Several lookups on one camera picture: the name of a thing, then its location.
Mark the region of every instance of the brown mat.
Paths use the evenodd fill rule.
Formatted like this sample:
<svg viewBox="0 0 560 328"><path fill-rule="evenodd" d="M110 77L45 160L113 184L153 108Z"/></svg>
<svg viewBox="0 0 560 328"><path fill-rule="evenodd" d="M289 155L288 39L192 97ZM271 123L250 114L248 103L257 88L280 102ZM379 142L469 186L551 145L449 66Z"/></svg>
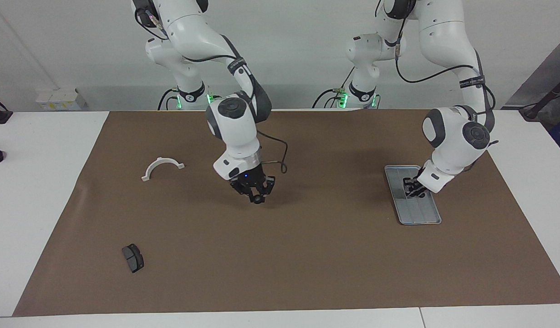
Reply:
<svg viewBox="0 0 560 328"><path fill-rule="evenodd" d="M211 168L203 113L111 113L15 316L560 303L560 277L490 156L398 223L386 164L422 164L424 111L276 112L289 172L250 204ZM264 160L283 146L262 139ZM160 166L158 156L187 168ZM146 267L131 274L121 248Z"/></svg>

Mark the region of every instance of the gray tray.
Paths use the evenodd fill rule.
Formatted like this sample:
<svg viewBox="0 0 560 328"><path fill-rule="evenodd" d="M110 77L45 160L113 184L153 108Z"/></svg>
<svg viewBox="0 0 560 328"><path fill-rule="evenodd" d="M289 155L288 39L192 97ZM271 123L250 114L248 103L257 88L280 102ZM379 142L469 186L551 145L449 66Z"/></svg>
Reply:
<svg viewBox="0 0 560 328"><path fill-rule="evenodd" d="M440 218L440 213L438 213L438 208L429 190L426 191L426 197L423 198L405 196L403 178L413 178L419 170L420 167L417 165L386 166L387 182L390 185L399 222L407 226L440 224L442 218Z"/></svg>

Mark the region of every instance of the white robotic arm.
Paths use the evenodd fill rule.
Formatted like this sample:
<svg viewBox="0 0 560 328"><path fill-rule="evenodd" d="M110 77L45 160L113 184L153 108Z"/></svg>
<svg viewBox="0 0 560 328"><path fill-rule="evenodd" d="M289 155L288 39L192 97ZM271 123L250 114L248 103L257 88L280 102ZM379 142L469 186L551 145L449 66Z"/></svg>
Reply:
<svg viewBox="0 0 560 328"><path fill-rule="evenodd" d="M438 193L456 175L471 166L492 144L490 132L494 115L488 102L486 81L478 54L474 50L464 26L461 0L380 0L376 14L377 33L365 40L356 37L350 45L349 59L357 68L349 85L352 95L348 107L366 106L374 93L378 75L371 76L377 60L395 59L400 77L410 81L399 71L398 60L405 49L402 30L407 19L419 21L422 54L434 64L453 71L460 80L464 104L449 108L435 108L423 121L424 135L434 147L420 174L409 183L411 196L421 196L425 189Z"/></svg>
<svg viewBox="0 0 560 328"><path fill-rule="evenodd" d="M209 104L205 83L199 69L181 56L169 40L150 39L146 45L150 60L172 73L178 88L178 99L183 110L204 110Z"/></svg>
<svg viewBox="0 0 560 328"><path fill-rule="evenodd" d="M212 102L206 111L211 132L226 143L226 151L214 163L214 169L238 193L248 195L253 203L263 203L274 187L275 178L266 176L261 166L255 124L268 118L272 104L234 45L205 21L207 0L132 0L132 3L143 27L157 27L165 34L165 38L157 36L160 41L149 41L147 53L173 72L179 89L191 91L182 94L184 99L197 98L195 95L205 89L192 63L221 62L238 81L241 91Z"/></svg>

